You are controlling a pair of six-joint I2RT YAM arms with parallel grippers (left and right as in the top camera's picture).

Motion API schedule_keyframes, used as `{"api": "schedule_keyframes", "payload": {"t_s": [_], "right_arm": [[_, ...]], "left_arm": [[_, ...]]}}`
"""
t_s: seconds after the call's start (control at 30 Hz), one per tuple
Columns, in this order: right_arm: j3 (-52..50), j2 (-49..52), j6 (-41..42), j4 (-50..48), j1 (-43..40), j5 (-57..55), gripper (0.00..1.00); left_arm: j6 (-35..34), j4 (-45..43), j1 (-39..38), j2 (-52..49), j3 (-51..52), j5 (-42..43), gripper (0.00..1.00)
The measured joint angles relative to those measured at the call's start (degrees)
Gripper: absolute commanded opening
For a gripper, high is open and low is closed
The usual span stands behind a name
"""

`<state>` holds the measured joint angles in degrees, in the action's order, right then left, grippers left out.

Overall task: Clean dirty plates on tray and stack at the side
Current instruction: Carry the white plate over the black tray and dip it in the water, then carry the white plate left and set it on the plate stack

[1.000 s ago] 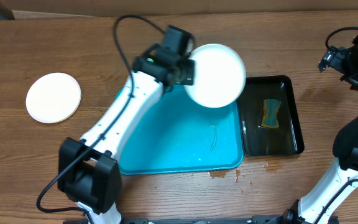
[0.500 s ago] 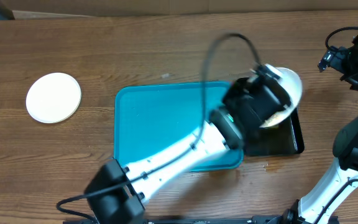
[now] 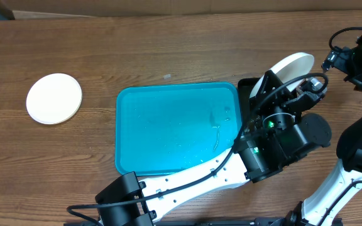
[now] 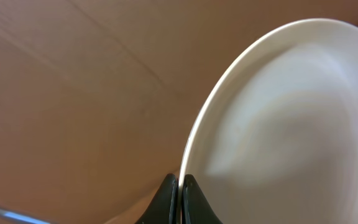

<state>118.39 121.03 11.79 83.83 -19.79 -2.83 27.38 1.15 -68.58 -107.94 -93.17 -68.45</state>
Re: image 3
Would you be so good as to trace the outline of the white plate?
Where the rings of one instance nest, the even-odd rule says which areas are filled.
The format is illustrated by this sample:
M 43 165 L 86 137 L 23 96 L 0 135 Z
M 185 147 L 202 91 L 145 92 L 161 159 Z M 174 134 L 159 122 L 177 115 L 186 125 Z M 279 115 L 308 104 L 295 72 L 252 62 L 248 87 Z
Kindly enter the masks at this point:
M 72 76 L 53 73 L 39 79 L 26 97 L 26 110 L 41 124 L 53 125 L 69 120 L 82 103 L 82 89 Z
M 304 52 L 294 53 L 287 56 L 283 60 L 271 67 L 271 71 L 281 80 L 286 83 L 293 78 L 308 74 L 313 65 L 314 56 Z

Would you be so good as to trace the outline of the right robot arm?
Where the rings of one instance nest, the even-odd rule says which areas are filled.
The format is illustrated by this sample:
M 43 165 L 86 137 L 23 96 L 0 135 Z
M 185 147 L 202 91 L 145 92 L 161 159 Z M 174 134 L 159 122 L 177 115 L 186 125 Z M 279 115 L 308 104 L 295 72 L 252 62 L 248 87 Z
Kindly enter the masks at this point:
M 356 47 L 330 47 L 322 63 L 323 71 L 334 67 L 346 74 L 345 80 L 362 91 L 362 35 Z M 362 189 L 362 118 L 340 136 L 336 147 L 338 161 L 322 185 L 289 212 L 277 225 L 335 225 L 335 216 Z

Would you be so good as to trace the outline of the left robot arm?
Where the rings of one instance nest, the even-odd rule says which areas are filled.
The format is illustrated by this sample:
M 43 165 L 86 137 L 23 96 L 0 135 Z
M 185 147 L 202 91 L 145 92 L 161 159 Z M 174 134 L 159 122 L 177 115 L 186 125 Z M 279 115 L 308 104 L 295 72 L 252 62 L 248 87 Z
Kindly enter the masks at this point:
M 96 196 L 98 225 L 153 225 L 203 194 L 259 182 L 330 144 L 331 128 L 310 113 L 326 94 L 328 79 L 309 73 L 280 80 L 267 71 L 249 98 L 249 110 L 231 148 L 172 175 L 137 179 L 127 173 Z

